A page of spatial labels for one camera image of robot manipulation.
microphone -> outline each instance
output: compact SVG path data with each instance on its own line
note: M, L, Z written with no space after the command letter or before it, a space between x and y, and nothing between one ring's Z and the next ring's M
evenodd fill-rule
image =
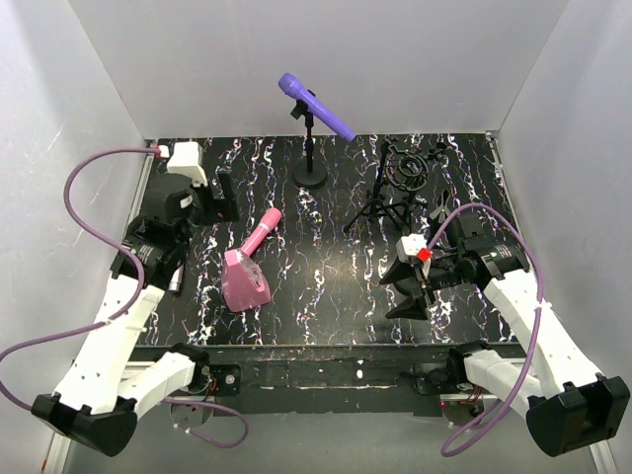
M334 130L342 139L351 142L356 138L356 134L349 126L327 109L322 102L312 95L305 86L301 84L296 76L286 72L278 80L278 86L289 97L296 101L303 101L307 104L307 109L324 124Z

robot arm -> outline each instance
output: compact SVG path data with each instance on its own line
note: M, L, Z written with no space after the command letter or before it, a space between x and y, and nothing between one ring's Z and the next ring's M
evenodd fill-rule
M167 151L164 147L161 155L168 156ZM159 176L159 191L146 198L145 211L129 223L122 242L145 270L140 296L125 314L109 319L138 285L134 265L118 254L96 317L96 322L107 324L88 334L52 394L39 395L32 407L54 430L108 456L124 449L138 420L167 395L179 389L197 393L209 382L208 355L183 344L121 382L147 319L174 277L182 277L193 226L238 219L228 174L218 173L224 199L214 198L196 142L177 143L167 170Z
M448 214L440 202L431 214L431 229L437 229ZM527 351L538 303L535 276L522 250L486 234L474 212L454 218L446 234L450 248L432 264L418 257L426 249L423 236L402 237L398 258L380 283L396 283L398 289L409 289L409 295L387 318L428 319L426 310L434 304L436 290L474 283L500 310ZM455 384L481 386L501 400L507 399L520 373L520 366L501 358L484 341L450 350L446 367ZM543 301L532 373L512 402L538 446L557 456L615 436L629 398L623 380L606 378Z

microphone stand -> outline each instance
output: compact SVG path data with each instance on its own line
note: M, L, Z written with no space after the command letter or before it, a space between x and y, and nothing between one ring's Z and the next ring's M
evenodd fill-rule
M295 119L305 117L305 128L307 136L305 138L304 158L301 156L292 167L292 178L294 183L308 190L316 190L327 182L327 167L322 161L314 163L314 140L312 139L312 127L314 126L314 115L309 112L307 104L301 100L296 101L296 106L290 113Z
M396 141L397 138L390 135L382 139L373 190L366 192L366 205L343 227L343 232L348 233L361 217L366 217L369 222L380 217L388 217L398 232L404 228L413 230L413 211L419 206L426 206L423 200L417 198L417 191L428 181L429 169L426 160L419 156L419 152L399 150L395 147ZM382 188L386 185L406 193L406 197L392 204L385 203L387 196L382 192Z

black marble table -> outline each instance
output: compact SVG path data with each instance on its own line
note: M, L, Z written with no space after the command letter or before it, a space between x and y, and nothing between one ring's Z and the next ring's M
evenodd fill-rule
M177 342L215 345L424 345L485 338L507 342L511 330L474 286L443 290L430 321L393 320L384 314L400 296L378 284L395 259L399 233L387 219L361 218L348 234L343 226L363 206L379 161L379 135L353 143L334 136L315 138L315 160L326 162L329 180L316 191L298 189L290 165L301 156L304 137L203 138L204 168L232 173L242 218L197 231L182 291L167 294L152 315L142 346ZM446 158L431 162L430 181L419 196L429 209L450 189L452 208L470 201L489 204L513 220L500 171L483 134L400 135L399 146L450 146ZM171 144L173 139L160 140ZM165 172L154 162L152 177ZM396 197L392 190L390 197ZM221 256L240 246L271 207L284 221L254 255L273 292L272 303L233 314L221 296ZM415 214L417 232L427 232L428 211ZM509 232L494 218L484 225L500 237Z

wire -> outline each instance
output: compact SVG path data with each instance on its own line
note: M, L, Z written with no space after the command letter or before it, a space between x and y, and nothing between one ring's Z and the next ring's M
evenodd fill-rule
M494 403L492 403L492 405L490 405L490 408L488 408L485 412L483 412L483 418L488 417L492 413L494 413L494 410L496 410L496 408L500 404L501 404L500 400L498 400L498 399L494 400ZM438 425L438 426L446 427L446 428L450 428L450 429L454 427L454 423L453 422L443 423L443 422L436 422L436 421L433 421L433 420L418 419L417 417L410 417L408 419L413 421L413 422L417 422L417 423L426 423L426 424L429 424L429 425ZM487 423L481 423L481 421L479 421L478 423L476 423L473 426L471 426L469 428L469 430L479 430L479 429L483 428L486 425L487 425Z
M206 400L208 400L208 396L213 393L213 391L215 390L215 388L217 388L217 379L213 378L212 379L212 383L210 384L210 386L208 387L208 389L206 390L206 394L204 395L204 398L201 399L202 402L205 402Z
M199 395L201 392L207 392L208 387L210 387L210 382L212 381L212 379L209 377L208 381L206 382L206 385L204 385L201 390L198 390L197 392L190 392L187 389L182 389L184 392L187 392L189 395Z
M171 397L165 398L165 402L171 403L172 405L187 405L187 406L190 406L190 407L212 408L213 410L217 410L218 412L223 412L223 413L226 413L228 415L232 415L233 417L238 418L239 421L244 425L244 432L239 437L239 439L237 439L234 442L218 441L218 440L213 439L212 437L210 437L210 436L208 436L208 435L206 435L206 434L204 434L202 432L199 432L198 430L195 430L193 428L183 427L179 423L175 424L176 428L180 428L181 430L184 430L185 433L187 433L187 434L191 434L193 436L197 436L200 439L203 439L204 441L206 441L207 443L209 443L209 444L211 444L211 445L213 445L215 447L221 447L222 449L229 449L231 447L236 447L239 444L241 444L242 442L244 442L244 440L248 436L248 432L250 430L250 427L248 426L248 421L237 410L233 410L232 408L224 407L223 405L218 405L218 404L212 403L212 402L197 402L197 401L189 401L189 400L179 400L179 399L175 399L175 398L171 398Z
M515 230L514 227L511 225L511 223L508 220L506 220L505 217L502 216L498 211L496 211L495 209L489 207L488 205L485 205L485 204L482 204L482 203L479 203L479 202L470 202L469 204L461 205L460 207L455 209L454 212L451 213L447 217L447 219L440 226L438 231L434 234L433 238L431 239L431 241L428 244L428 248L431 249L432 247L435 246L435 244L438 241L439 237L445 231L445 228L449 225L449 223L452 221L452 219L454 217L456 217L458 214L460 214L464 210L472 209L472 208L485 209L487 212L490 212L491 214L493 214L496 218L498 218L501 222L503 222L503 224L510 230L510 232L513 235L513 237L515 237L517 242L522 246L522 249L524 250L524 253L531 260L531 264L533 265L533 272L535 273L535 279L536 279L536 282L537 282L537 291L535 293L535 297L536 297L538 303L541 303L542 299L544 298L544 278L542 276L542 271L540 270L540 267L538 266L537 261L535 260L535 257L533 256L533 253L528 248L528 246L524 242L524 239L522 239L522 237L517 232L517 230ZM494 414L492 419L489 422L487 422L486 424L479 425L481 423L481 421L485 417L487 417L489 415L488 412L491 412L491 410L496 409L496 407L498 406L500 401L497 401L498 403L493 404L492 407L490 407L490 409L488 409L485 412L481 413L478 417L476 417L475 419L473 419L472 421L468 422L466 425L461 427L455 434L453 434L443 444L443 446L441 447L441 455L443 455L445 457L456 456L456 455L460 454L461 452L465 451L466 449L468 449L469 447L473 446L484 435L486 435L510 411L510 409L512 408L512 402L514 401L515 397L517 396L517 394L518 394L518 392L520 390L520 387L524 383L524 379L528 375L529 368L530 368L531 363L533 361L533 355L535 354L535 346L537 344L537 333L540 330L540 320L541 320L541 318L542 318L542 308L540 306L538 306L537 308L535 308L535 318L533 320L533 329L531 331L531 339L529 340L528 349L526 351L526 357L524 359L524 365L522 366L522 370L520 371L520 374L518 375L517 380L515 381L515 384L513 385L513 388L510 391L510 394L507 396L507 399L505 400L505 402L503 402L503 405ZM469 438L467 441L465 441L460 446L454 448L453 450L449 450L449 447L457 439L459 439L465 432L470 430L472 427L476 427L476 426L478 426L478 428L480 428L479 432L474 434L471 438Z
M474 403L475 401L477 401L479 399L479 397L481 396L481 394L483 393L483 387L474 387L472 389L472 393L470 393L470 396L467 397L465 400L461 400L458 403Z
M138 257L136 257L131 252L129 252L129 250L127 250L122 244L112 239L111 237L108 237L107 235L102 234L97 229L91 227L88 223L86 223L81 217L79 217L79 215L77 214L77 212L75 212L75 209L72 206L72 202L70 201L70 189L72 188L72 184L77 178L77 175L81 172L81 170L83 170L90 163L100 158L103 158L105 156L115 155L119 153L142 153L145 155L156 154L160 156L160 150L158 148L119 148L115 150L108 150L108 151L103 151L101 153L96 153L94 155L89 156L85 160L83 160L70 172L70 175L68 175L68 178L66 179L66 184L63 187L63 203L66 206L66 210L68 211L68 214L70 214L70 217L72 217L72 219L77 224L79 224L79 227L81 227L83 230L88 232L90 235L108 244L110 247L114 247L115 249L117 249L119 252L121 252L126 257L128 257L134 263L134 266L136 267L136 272L137 272L137 277L138 277L138 285L136 286L136 290L134 291L134 294L131 296L129 301L126 304L124 304L118 311L116 311L112 316L108 318L111 321L114 321L115 319L120 317L122 314L124 314L131 307L131 305L136 302L136 300L138 299L138 296L140 295L140 292L142 291L142 287L145 285L145 271L143 269L142 262L140 262ZM0 353L0 362L2 362L2 360L4 360L6 356L16 351L19 351L21 349L37 346L39 344L50 343L52 341L59 341L61 339L70 338L72 336L78 336L80 334L89 333L90 331L94 331L95 329L104 327L106 324L107 323L105 322L93 323L93 324L82 326L80 328L73 329L70 331L63 331L61 333L52 334L50 336L43 336L41 338L31 339L29 341L24 341L23 343L18 343L15 346L11 346L9 349L6 349L2 353ZM2 380L0 380L0 393L2 393L5 397L7 397L7 399L10 402L14 403L18 407L27 411L31 410L31 405L29 405L26 402L23 402L18 397L16 397L13 393L11 393L11 391L5 386Z
M456 247L447 247L447 246L442 245L442 244L435 244L434 247L436 249L441 250L442 252L445 252L445 253L456 252Z

